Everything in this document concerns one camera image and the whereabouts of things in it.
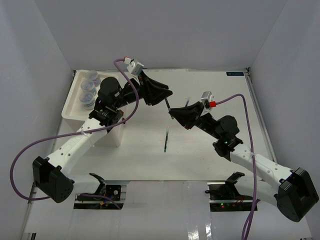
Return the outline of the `dark green pen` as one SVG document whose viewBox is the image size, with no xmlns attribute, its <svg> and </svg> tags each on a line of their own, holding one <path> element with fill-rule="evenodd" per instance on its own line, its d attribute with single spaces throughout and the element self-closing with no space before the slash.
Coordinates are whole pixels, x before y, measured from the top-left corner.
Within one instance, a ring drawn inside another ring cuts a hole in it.
<svg viewBox="0 0 320 240">
<path fill-rule="evenodd" d="M 168 145 L 168 138 L 169 138 L 169 126 L 166 129 L 166 133 L 165 133 L 165 142 L 164 142 L 164 153 L 167 152 L 167 145 Z"/>
</svg>

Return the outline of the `clear jar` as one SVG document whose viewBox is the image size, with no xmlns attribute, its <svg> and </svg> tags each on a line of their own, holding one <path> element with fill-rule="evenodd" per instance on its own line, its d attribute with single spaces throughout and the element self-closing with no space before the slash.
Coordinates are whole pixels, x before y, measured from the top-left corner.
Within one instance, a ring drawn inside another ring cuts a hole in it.
<svg viewBox="0 0 320 240">
<path fill-rule="evenodd" d="M 89 70 L 86 73 L 86 79 L 88 81 L 92 81 L 94 83 L 95 87 L 98 87 L 101 84 L 101 79 L 100 79 L 99 74 L 96 70 Z"/>
<path fill-rule="evenodd" d="M 95 107 L 95 96 L 91 92 L 83 92 L 79 96 L 79 101 L 85 110 L 92 110 Z"/>
<path fill-rule="evenodd" d="M 92 93 L 94 96 L 97 94 L 97 89 L 93 81 L 91 80 L 84 80 L 80 84 L 80 88 L 84 93 Z"/>
</svg>

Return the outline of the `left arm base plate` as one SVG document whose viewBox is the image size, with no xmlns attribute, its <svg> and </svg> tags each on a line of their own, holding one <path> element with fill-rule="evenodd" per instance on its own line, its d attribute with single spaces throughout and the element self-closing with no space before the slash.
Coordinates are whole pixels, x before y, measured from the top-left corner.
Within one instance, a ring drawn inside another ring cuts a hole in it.
<svg viewBox="0 0 320 240">
<path fill-rule="evenodd" d="M 76 195 L 75 210 L 121 210 L 126 199 L 126 185 L 107 184 L 100 193 L 81 193 Z"/>
</svg>

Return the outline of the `black pen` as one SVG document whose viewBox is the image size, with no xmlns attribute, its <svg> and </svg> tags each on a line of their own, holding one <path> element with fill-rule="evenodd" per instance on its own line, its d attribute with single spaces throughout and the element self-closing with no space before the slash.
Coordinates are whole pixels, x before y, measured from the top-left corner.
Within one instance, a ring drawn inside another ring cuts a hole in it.
<svg viewBox="0 0 320 240">
<path fill-rule="evenodd" d="M 170 110 L 171 110 L 171 107 L 170 107 L 170 104 L 169 104 L 168 99 L 165 98 L 164 101 L 165 101 L 165 104 L 166 104 L 166 107 L 167 107 L 168 111 L 170 111 Z"/>
</svg>

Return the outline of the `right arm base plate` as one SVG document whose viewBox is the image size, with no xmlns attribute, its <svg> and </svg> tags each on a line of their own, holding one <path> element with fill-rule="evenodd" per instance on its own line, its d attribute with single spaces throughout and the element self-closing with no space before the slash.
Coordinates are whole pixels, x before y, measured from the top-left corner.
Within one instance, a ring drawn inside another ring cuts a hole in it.
<svg viewBox="0 0 320 240">
<path fill-rule="evenodd" d="M 250 212 L 253 198 L 240 195 L 225 183 L 211 183 L 205 190 L 212 213 Z"/>
</svg>

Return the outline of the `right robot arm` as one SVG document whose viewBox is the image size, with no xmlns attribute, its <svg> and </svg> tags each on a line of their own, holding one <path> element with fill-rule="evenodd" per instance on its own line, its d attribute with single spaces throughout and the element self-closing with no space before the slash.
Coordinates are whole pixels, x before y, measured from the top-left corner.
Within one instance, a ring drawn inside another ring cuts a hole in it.
<svg viewBox="0 0 320 240">
<path fill-rule="evenodd" d="M 242 195 L 252 196 L 276 206 L 287 219 L 299 222 L 319 201 L 310 174 L 301 167 L 293 170 L 253 153 L 237 137 L 240 130 L 233 116 L 225 115 L 216 120 L 209 112 L 203 114 L 204 109 L 203 103 L 196 102 L 187 107 L 172 108 L 169 114 L 185 129 L 197 127 L 214 137 L 217 141 L 212 145 L 220 157 L 261 178 L 253 193 L 249 179 L 244 173 L 236 172 L 225 181 L 226 195 L 233 200 Z"/>
</svg>

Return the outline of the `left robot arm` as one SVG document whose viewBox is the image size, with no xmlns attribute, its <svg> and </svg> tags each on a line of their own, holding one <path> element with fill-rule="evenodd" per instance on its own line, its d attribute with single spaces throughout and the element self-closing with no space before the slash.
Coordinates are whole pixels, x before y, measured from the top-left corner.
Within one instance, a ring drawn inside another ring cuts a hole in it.
<svg viewBox="0 0 320 240">
<path fill-rule="evenodd" d="M 149 78 L 144 72 L 124 86 L 115 77 L 103 79 L 94 109 L 76 135 L 46 158 L 39 156 L 33 161 L 36 187 L 56 203 L 63 202 L 71 194 L 90 194 L 96 200 L 103 198 L 106 187 L 102 177 L 94 173 L 71 175 L 72 169 L 96 142 L 120 122 L 124 115 L 122 107 L 140 99 L 146 105 L 154 106 L 172 94 L 167 85 Z"/>
</svg>

